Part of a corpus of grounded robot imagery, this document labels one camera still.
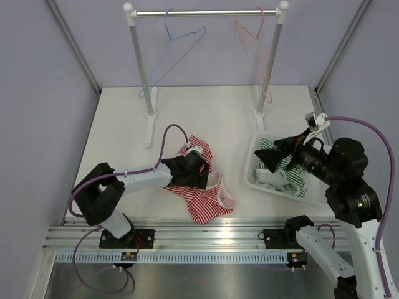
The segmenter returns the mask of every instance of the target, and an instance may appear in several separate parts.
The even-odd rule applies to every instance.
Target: white plastic basket
[[[326,185],[322,181],[318,180],[316,177],[314,177],[307,171],[302,172],[302,178],[304,179],[304,181],[307,185],[307,191],[306,191],[305,197],[298,197],[295,195],[290,195],[290,194],[286,194],[286,193],[283,193],[280,191],[275,191],[272,189],[267,189],[267,188],[255,185],[255,181],[252,176],[252,170],[257,166],[260,159],[257,156],[255,156],[254,152],[261,148],[259,146],[259,142],[262,138],[267,138],[269,140],[274,141],[274,140],[278,140],[278,139],[283,139],[284,137],[272,135],[265,131],[258,131],[255,133],[254,138],[252,139],[251,144],[249,145],[247,160],[245,162],[245,169],[244,169],[245,183],[251,188],[261,190],[264,192],[268,192],[268,193],[272,193],[272,194],[277,194],[282,197],[293,199],[295,201],[307,202],[308,204],[315,204],[318,206],[328,206],[327,200],[324,195],[325,190],[328,188],[328,185]],[[324,149],[328,152],[330,150],[330,147],[324,146]]]

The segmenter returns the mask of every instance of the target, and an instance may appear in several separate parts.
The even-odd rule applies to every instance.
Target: white tabletop
[[[154,164],[166,126],[176,123],[188,136],[195,135],[210,145],[213,170],[224,175],[229,193],[237,200],[234,211],[225,217],[333,216],[328,207],[304,204],[245,185],[244,161],[256,132],[250,86],[160,87],[159,117],[150,149],[144,147],[147,111],[144,99],[138,97],[139,90],[128,87],[103,89],[77,182],[101,162],[107,162],[112,168]],[[273,86],[271,91],[273,103],[265,104],[266,130],[280,136],[303,132],[307,127],[304,115],[314,110],[307,87]],[[163,157],[175,156],[184,141],[180,131],[172,128]],[[185,200],[160,188],[124,196],[117,208],[129,217],[190,218]]]

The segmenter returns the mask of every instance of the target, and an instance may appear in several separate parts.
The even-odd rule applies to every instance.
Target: red and white striped cloth
[[[185,186],[172,186],[166,189],[185,198],[191,218],[196,223],[204,224],[216,217],[231,213],[236,201],[227,192],[223,183],[223,176],[219,173],[212,173],[212,152],[209,145],[195,136],[190,136],[189,141],[193,146],[202,147],[202,155],[210,165],[207,187],[205,190]],[[187,148],[185,146],[178,152],[183,156],[186,153]]]

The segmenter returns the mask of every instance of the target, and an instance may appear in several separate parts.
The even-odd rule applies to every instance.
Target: green and white striped cloth
[[[266,138],[261,139],[259,145],[261,149],[275,148],[273,141]],[[306,195],[307,186],[301,176],[303,169],[300,166],[296,166],[293,170],[285,170],[291,158],[292,156],[288,156],[283,159],[279,170],[275,173],[271,173],[266,168],[265,164],[260,161],[252,171],[255,184],[286,194],[304,197]]]

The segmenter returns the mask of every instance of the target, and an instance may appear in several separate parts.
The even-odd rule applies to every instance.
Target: metal floor
[[[82,277],[93,287],[117,290],[125,282],[118,270],[92,277],[101,264],[78,264]],[[321,269],[292,273],[283,265],[159,265],[136,264],[129,269],[135,279],[112,298],[206,299],[333,299],[334,291]],[[70,263],[54,265],[46,299],[110,298],[83,287]]]

